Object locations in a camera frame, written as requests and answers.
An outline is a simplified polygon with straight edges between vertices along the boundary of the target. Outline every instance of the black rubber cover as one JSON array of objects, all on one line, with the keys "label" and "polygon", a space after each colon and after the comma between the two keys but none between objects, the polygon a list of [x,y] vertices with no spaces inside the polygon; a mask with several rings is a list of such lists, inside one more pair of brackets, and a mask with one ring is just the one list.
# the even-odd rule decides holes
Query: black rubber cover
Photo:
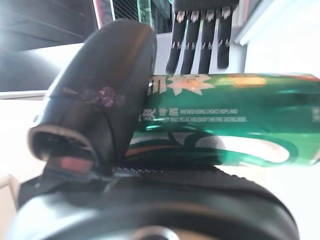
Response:
[{"label": "black rubber cover", "polygon": [[138,123],[156,52],[155,32],[137,21],[117,20],[94,33],[50,87],[29,131],[31,152],[44,159],[54,142],[63,156],[62,138],[72,139],[111,175]]},{"label": "black rubber cover", "polygon": [[104,192],[61,189],[35,197],[7,239],[87,240],[152,225],[221,240],[299,239],[293,217],[274,195],[220,170],[144,173],[114,179]]},{"label": "black rubber cover", "polygon": [[236,7],[239,0],[174,0],[174,11],[215,10],[226,6]]}]

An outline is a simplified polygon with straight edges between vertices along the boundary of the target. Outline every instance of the star logo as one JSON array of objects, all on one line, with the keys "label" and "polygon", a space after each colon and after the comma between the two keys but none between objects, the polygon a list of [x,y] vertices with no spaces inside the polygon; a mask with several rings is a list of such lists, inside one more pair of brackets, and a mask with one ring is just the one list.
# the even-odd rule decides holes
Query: star logo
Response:
[{"label": "star logo", "polygon": [[182,93],[183,89],[202,95],[201,90],[215,88],[214,85],[205,82],[209,79],[210,77],[205,74],[172,76],[168,78],[168,80],[172,81],[168,87],[173,90],[175,96]]}]

